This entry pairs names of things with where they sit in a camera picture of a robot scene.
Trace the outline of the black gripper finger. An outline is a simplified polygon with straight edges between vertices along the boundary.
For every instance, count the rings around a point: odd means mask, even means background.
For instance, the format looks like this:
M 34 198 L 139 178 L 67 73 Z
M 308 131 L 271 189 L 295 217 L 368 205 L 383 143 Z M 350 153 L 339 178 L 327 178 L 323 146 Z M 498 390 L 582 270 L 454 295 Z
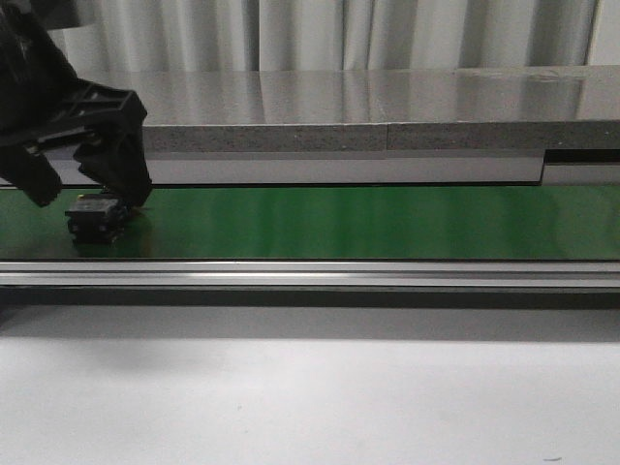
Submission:
M 1 147 L 1 177 L 38 206 L 53 202 L 62 181 L 37 142 Z
M 130 206 L 143 206 L 152 190 L 141 131 L 107 132 L 81 144 L 78 170 Z

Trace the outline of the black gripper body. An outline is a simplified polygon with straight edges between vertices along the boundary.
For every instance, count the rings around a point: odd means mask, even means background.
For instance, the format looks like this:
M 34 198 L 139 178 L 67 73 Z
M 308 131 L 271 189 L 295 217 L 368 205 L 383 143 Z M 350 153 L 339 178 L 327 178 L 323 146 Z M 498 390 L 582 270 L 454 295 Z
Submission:
M 1 3 L 3 146 L 80 128 L 140 140 L 145 116 L 136 92 L 79 77 L 28 1 Z

